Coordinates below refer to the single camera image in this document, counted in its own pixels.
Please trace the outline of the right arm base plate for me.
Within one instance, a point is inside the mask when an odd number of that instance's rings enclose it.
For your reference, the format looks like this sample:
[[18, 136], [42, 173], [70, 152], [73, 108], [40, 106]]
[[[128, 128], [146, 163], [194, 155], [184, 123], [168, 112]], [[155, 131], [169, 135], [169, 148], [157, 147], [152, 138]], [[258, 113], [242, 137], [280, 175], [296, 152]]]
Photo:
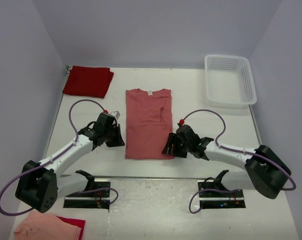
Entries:
[[242, 190], [235, 193], [220, 193], [206, 191], [199, 193], [199, 203], [202, 209], [241, 209], [246, 208]]

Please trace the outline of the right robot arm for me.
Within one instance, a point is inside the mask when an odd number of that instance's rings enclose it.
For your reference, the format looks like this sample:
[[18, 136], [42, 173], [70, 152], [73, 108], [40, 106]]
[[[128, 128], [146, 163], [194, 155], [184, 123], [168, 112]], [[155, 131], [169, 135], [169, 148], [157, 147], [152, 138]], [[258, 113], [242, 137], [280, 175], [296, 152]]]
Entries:
[[191, 154], [197, 159], [223, 162], [243, 169], [255, 190], [269, 199], [278, 196], [292, 175], [268, 146], [245, 150], [217, 144], [213, 138], [199, 137], [189, 125], [180, 125], [175, 133], [169, 133], [162, 154], [178, 158]]

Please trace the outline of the salmon pink t shirt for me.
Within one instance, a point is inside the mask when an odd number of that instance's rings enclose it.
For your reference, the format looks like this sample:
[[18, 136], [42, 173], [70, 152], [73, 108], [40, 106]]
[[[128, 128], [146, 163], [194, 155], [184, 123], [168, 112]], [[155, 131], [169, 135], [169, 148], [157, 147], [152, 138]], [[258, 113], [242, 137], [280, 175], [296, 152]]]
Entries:
[[163, 154], [173, 131], [171, 90], [126, 91], [126, 151], [131, 160], [170, 160]]

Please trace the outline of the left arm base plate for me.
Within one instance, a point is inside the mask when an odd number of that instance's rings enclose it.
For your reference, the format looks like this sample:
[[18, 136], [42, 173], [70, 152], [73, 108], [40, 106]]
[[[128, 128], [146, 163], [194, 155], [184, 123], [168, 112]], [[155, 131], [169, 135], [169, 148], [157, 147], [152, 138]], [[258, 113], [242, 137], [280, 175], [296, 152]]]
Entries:
[[63, 202], [65, 209], [106, 209], [110, 207], [110, 190], [91, 193], [74, 193], [66, 196]]

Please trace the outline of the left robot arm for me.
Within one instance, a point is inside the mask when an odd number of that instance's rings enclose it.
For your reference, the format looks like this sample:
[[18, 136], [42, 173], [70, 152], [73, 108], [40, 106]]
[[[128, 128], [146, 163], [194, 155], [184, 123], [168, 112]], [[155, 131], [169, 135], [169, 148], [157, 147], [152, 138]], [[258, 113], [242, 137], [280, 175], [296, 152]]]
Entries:
[[93, 175], [77, 170], [63, 176], [63, 173], [80, 158], [101, 145], [109, 148], [125, 145], [118, 119], [120, 113], [102, 112], [96, 121], [82, 128], [69, 145], [40, 162], [28, 161], [22, 169], [15, 196], [41, 213], [48, 211], [59, 199], [71, 194], [88, 197], [94, 192], [110, 190], [109, 187], [95, 188]]

